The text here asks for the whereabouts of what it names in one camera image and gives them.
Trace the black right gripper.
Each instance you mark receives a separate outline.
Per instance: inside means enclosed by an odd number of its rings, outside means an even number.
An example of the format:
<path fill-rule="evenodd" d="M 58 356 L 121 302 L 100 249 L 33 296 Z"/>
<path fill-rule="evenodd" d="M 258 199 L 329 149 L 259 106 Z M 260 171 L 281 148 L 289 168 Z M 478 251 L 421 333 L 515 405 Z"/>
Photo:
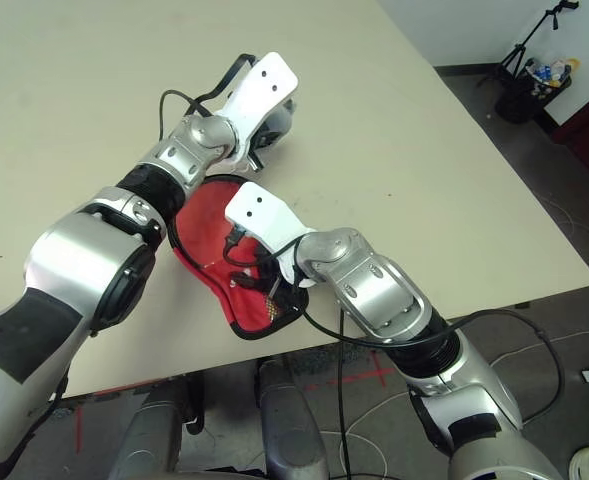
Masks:
<path fill-rule="evenodd" d="M 269 313 L 286 313 L 299 306 L 299 296 L 284 279 L 277 260 L 268 260 L 255 267 L 256 278 L 242 272 L 230 274 L 230 281 L 245 289 L 258 290 L 265 295 Z"/>

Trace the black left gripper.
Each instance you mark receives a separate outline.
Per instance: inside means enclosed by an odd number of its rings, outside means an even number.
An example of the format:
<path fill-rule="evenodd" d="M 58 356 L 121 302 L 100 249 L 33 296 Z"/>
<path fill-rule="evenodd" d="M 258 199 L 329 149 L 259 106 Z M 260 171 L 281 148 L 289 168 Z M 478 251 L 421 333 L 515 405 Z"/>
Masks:
<path fill-rule="evenodd" d="M 253 172 L 259 172 L 264 169 L 264 164 L 258 156 L 258 151 L 266 149 L 275 144 L 280 139 L 280 132 L 270 129 L 263 124 L 255 132 L 250 141 L 247 153 L 247 161 Z"/>

